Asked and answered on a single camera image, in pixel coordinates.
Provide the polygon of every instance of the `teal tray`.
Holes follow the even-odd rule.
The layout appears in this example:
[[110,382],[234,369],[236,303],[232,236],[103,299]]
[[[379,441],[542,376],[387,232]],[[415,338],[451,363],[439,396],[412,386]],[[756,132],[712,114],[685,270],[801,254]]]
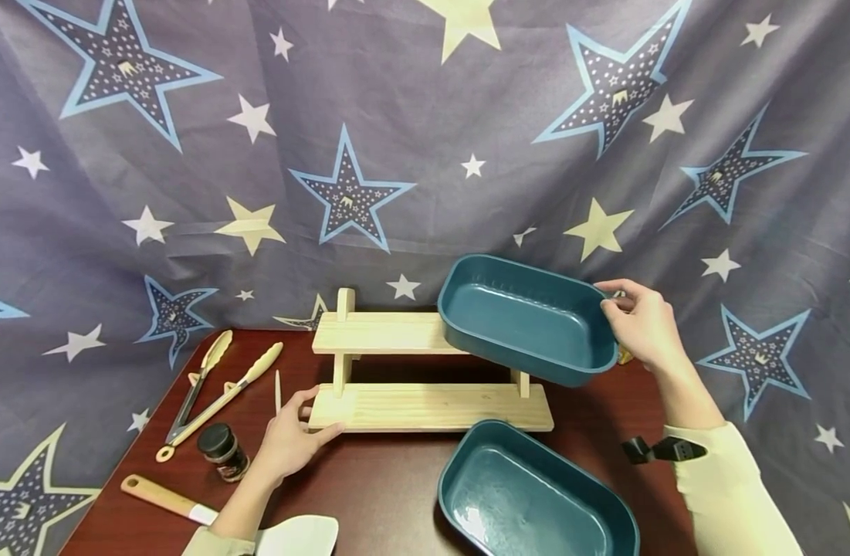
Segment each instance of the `teal tray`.
[[636,556],[641,544],[616,493],[503,421],[465,434],[437,497],[452,526],[489,556]]
[[469,254],[449,271],[437,311],[449,345],[572,387],[616,364],[604,298],[590,283]]

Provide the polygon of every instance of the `white spatula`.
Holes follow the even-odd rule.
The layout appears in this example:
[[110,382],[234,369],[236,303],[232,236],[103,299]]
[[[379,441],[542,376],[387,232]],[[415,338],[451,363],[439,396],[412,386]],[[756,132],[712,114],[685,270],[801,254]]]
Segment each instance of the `white spatula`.
[[[193,502],[140,475],[128,475],[122,492],[200,525],[212,525],[218,511]],[[257,534],[257,556],[330,556],[338,538],[338,520],[324,515],[290,517]]]

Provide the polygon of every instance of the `wooden shelf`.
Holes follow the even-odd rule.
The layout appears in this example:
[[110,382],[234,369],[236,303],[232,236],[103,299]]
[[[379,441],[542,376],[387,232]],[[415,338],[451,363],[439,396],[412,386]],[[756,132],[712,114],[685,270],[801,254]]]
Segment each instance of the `wooden shelf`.
[[465,432],[484,419],[501,419],[523,431],[554,427],[542,385],[520,397],[518,385],[349,384],[340,398],[320,385],[312,429],[342,421],[345,432]]
[[438,314],[357,314],[320,318],[313,353],[358,355],[464,355],[443,339]]

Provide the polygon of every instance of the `cream sleeve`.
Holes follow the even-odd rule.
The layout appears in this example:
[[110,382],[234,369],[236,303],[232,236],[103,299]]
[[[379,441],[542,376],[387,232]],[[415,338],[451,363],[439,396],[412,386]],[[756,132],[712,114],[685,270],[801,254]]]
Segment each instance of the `cream sleeve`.
[[707,451],[700,458],[674,464],[678,491],[693,517],[699,556],[801,555],[733,423],[707,431],[666,426],[665,434]]
[[219,537],[208,527],[196,529],[183,556],[253,556],[255,543],[235,538]]

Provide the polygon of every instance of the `black lid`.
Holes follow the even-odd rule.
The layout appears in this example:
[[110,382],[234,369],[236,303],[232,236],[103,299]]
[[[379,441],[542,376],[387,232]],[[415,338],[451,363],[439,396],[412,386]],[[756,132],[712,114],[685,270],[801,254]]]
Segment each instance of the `black lid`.
[[204,428],[196,440],[196,447],[206,456],[218,459],[226,456],[233,447],[233,431],[224,422],[215,422]]

